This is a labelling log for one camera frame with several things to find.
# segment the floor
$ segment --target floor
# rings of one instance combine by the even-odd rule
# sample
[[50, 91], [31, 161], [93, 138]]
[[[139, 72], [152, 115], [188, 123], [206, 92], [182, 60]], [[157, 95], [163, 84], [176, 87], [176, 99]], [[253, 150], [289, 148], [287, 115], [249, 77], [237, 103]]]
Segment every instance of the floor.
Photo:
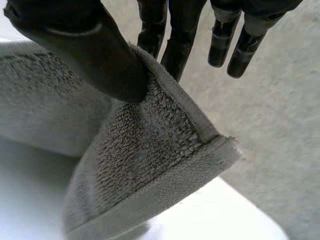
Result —
[[[136, 43], [141, 27], [137, 3], [103, 2], [125, 39]], [[319, 16], [320, 1], [302, 2], [269, 31], [246, 74], [233, 79], [226, 66], [207, 64], [214, 24], [207, 4], [180, 81], [223, 134], [240, 140], [246, 159], [222, 177], [292, 240], [320, 236]]]

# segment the white surface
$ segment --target white surface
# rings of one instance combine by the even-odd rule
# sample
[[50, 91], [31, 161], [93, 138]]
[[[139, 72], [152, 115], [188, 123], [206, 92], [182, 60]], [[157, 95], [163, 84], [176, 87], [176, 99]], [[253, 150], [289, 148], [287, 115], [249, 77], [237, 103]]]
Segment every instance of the white surface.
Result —
[[[62, 240], [61, 211], [73, 166], [64, 156], [0, 138], [0, 239]], [[140, 236], [133, 231], [121, 239], [287, 239], [276, 223], [219, 177], [148, 225]]]

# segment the terry cloth towel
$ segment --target terry cloth towel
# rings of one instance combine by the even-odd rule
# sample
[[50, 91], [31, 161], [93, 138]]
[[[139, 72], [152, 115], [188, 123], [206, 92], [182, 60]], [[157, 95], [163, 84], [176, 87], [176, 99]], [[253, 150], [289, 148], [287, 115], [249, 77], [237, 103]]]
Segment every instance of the terry cloth towel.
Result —
[[168, 72], [131, 45], [149, 70], [140, 104], [110, 99], [32, 42], [3, 44], [0, 134], [82, 155], [66, 192], [69, 240], [108, 240], [141, 225], [241, 157]]

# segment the gray towel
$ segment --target gray towel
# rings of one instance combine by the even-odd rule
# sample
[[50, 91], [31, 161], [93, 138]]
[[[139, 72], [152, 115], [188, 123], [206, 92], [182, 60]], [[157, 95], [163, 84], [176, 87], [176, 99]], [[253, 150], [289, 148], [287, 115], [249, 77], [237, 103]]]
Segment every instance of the gray towel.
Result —
[[241, 157], [237, 142], [214, 128], [167, 71], [131, 47], [149, 69], [149, 92], [140, 104], [109, 99], [34, 43], [1, 50], [0, 134], [83, 153], [65, 198], [69, 240], [114, 239]]

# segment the folded towel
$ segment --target folded towel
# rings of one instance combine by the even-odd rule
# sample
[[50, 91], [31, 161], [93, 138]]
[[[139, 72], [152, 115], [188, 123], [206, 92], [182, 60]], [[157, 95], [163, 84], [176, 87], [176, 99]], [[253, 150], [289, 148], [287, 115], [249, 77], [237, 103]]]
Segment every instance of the folded towel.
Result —
[[[18, 47], [19, 52], [17, 46], [11, 45], [11, 55], [7, 50], [6, 55], [2, 54], [1, 75], [16, 82], [11, 80], [8, 84], [13, 89], [6, 88], [5, 93], [0, 93], [1, 98], [7, 98], [0, 111], [7, 109], [11, 118], [16, 115], [20, 122], [14, 130], [0, 128], [0, 134], [5, 132], [4, 135], [15, 139], [19, 127], [28, 126], [36, 128], [36, 135], [43, 142], [55, 145], [33, 138], [29, 144], [45, 145], [57, 152], [80, 153], [78, 144], [74, 146], [77, 150], [72, 150], [71, 139], [84, 146], [83, 139], [78, 140], [74, 134], [83, 138], [88, 133], [84, 125], [90, 126], [90, 120], [94, 122], [86, 141], [90, 145], [73, 173], [65, 197], [63, 219], [69, 240], [115, 239], [195, 192], [241, 157], [234, 138], [222, 136], [167, 71], [139, 47], [131, 45], [149, 70], [148, 94], [142, 103], [129, 104], [102, 96], [52, 53], [45, 50], [39, 53], [40, 47], [34, 43], [19, 44], [28, 45], [29, 52], [25, 48], [22, 53]], [[35, 73], [37, 83], [28, 71]], [[40, 81], [41, 76], [49, 79]], [[8, 92], [17, 92], [19, 97], [8, 97]], [[14, 104], [17, 108], [10, 111], [8, 106]], [[24, 108], [33, 110], [25, 122]], [[51, 114], [41, 115], [45, 114], [44, 109]], [[34, 118], [40, 126], [33, 127], [29, 120]], [[0, 123], [6, 120], [8, 117], [1, 115]], [[51, 125], [59, 126], [55, 128], [54, 139], [41, 136], [41, 131], [53, 132], [47, 130]], [[63, 130], [68, 131], [69, 127], [73, 128], [73, 134], [66, 138]], [[20, 135], [27, 139], [26, 131], [22, 132]], [[67, 147], [58, 144], [59, 139]]]

